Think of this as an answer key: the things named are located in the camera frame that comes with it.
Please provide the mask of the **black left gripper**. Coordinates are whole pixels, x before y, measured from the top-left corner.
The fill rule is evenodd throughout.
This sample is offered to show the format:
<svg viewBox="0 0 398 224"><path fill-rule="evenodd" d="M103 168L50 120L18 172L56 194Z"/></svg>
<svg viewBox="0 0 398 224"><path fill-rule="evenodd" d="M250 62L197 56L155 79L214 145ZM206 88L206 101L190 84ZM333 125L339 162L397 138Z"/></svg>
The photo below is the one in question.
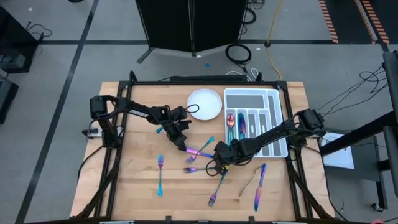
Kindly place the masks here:
<svg viewBox="0 0 398 224"><path fill-rule="evenodd" d="M176 122L180 120L187 120L187 112L184 107L179 106L170 111L170 121L166 123L166 133L169 139L174 139L174 144L178 150L186 151L185 141L187 140L186 135L182 134L179 130Z"/></svg>

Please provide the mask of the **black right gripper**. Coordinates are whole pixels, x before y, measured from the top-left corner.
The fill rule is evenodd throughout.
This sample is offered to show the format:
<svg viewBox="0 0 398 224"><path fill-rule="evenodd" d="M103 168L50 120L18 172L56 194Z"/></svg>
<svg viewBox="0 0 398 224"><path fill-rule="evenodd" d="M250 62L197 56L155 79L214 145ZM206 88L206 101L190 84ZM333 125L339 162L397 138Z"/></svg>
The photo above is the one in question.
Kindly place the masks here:
<svg viewBox="0 0 398 224"><path fill-rule="evenodd" d="M223 174L223 164L238 164L241 162L240 150L241 141L232 141L232 145L228 145L223 141L219 141L214 148L215 171Z"/></svg>

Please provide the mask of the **white round plate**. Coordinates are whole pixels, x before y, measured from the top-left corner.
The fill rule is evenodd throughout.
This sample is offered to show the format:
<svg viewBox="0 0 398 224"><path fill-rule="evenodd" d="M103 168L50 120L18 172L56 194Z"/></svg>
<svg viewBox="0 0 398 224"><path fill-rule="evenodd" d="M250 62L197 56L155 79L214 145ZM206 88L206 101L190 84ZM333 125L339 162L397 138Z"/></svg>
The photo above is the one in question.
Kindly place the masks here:
<svg viewBox="0 0 398 224"><path fill-rule="evenodd" d="M187 111L196 119L208 121L216 118L222 109L219 94L207 88L195 90L187 100Z"/></svg>

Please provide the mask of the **black power strip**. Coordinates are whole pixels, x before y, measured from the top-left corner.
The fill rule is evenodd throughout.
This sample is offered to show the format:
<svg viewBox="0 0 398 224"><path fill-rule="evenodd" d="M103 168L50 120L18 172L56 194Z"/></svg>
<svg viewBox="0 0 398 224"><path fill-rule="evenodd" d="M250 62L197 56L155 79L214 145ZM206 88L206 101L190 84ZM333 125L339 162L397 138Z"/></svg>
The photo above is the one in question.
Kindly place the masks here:
<svg viewBox="0 0 398 224"><path fill-rule="evenodd" d="M245 82L245 75L210 75L210 76L172 76L171 82Z"/></svg>

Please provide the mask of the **white cutlery tray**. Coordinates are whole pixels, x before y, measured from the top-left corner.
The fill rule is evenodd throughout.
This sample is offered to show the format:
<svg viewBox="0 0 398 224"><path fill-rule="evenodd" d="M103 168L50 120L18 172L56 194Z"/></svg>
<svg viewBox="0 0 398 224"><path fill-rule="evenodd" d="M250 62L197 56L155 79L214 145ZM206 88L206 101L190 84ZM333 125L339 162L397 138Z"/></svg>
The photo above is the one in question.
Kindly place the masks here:
<svg viewBox="0 0 398 224"><path fill-rule="evenodd" d="M225 142L229 137L255 138L276 126L284 118L279 92L268 88L227 88L224 90L224 116L232 114L235 125L225 126ZM238 128L238 115L242 114L246 123L246 133L241 134Z"/></svg>

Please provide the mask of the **grey control box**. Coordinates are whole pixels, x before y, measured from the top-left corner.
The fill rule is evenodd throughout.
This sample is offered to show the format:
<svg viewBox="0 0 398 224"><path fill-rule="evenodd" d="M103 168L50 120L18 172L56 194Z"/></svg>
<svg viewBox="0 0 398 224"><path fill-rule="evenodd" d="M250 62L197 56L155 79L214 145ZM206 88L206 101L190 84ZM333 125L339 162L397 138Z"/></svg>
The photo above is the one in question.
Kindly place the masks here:
<svg viewBox="0 0 398 224"><path fill-rule="evenodd" d="M102 129L101 128L84 129L82 131L82 134L87 139L100 138L102 136Z"/></svg>

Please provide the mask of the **black folding room divider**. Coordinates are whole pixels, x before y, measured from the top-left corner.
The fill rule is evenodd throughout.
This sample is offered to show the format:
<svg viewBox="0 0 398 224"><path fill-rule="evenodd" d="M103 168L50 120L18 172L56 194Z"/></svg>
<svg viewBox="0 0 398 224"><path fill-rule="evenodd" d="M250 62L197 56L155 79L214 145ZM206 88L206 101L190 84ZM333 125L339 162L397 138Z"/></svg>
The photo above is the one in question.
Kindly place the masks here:
<svg viewBox="0 0 398 224"><path fill-rule="evenodd" d="M136 0L151 49L198 52L238 41L248 0Z"/></svg>

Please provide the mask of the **white paper sheet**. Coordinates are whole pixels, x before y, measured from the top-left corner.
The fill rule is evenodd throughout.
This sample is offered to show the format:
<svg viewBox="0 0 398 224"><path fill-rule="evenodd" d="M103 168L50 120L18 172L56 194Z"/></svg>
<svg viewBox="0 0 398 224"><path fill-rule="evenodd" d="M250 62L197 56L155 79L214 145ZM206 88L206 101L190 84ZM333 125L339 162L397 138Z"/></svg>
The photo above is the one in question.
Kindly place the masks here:
<svg viewBox="0 0 398 224"><path fill-rule="evenodd" d="M321 146L325 146L326 144L342 137L342 134L327 132L321 141ZM338 167L343 169L354 169L354 161L353 154L351 150L351 146L340 149L339 151L333 152L326 156L322 157L323 163L329 167Z"/></svg>

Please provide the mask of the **black box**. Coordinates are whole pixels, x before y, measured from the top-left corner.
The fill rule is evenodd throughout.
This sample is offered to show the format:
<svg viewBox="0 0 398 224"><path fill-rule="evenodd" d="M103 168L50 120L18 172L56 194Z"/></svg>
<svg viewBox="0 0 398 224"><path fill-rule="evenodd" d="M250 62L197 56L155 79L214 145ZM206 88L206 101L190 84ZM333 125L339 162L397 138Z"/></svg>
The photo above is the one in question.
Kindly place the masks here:
<svg viewBox="0 0 398 224"><path fill-rule="evenodd" d="M11 107L19 86L8 79L0 80L0 124L4 124L7 112Z"/></svg>

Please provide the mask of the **black metal stand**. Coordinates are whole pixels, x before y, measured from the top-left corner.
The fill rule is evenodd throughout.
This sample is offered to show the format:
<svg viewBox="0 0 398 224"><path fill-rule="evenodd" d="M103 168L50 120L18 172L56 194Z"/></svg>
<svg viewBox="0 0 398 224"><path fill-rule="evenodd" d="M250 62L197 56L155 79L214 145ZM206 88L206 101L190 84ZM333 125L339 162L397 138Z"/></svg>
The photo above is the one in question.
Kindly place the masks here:
<svg viewBox="0 0 398 224"><path fill-rule="evenodd" d="M371 207L377 212L387 209L382 176L384 171L391 172L394 192L398 197L398 51L384 52L383 60L392 111L320 148L324 157L341 149L351 148L354 167L335 167L332 170L347 177L375 182L378 201Z"/></svg>

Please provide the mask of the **black mat orange striped edge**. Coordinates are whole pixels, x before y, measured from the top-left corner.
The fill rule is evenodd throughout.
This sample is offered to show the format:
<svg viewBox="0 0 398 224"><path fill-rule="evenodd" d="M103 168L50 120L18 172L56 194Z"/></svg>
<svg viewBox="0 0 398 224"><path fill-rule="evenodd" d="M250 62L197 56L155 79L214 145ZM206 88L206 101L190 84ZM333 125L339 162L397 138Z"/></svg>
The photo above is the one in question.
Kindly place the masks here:
<svg viewBox="0 0 398 224"><path fill-rule="evenodd" d="M336 44L398 44L398 0L318 0Z"/></svg>

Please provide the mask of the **black cabinet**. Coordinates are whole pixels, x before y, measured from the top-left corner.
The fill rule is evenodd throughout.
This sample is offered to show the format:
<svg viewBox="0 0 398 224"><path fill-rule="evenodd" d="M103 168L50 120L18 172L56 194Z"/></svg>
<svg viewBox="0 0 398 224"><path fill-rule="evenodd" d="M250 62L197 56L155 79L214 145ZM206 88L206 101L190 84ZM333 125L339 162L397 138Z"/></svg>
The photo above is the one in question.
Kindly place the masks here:
<svg viewBox="0 0 398 224"><path fill-rule="evenodd" d="M39 41L0 6L0 69L7 73L27 73Z"/></svg>

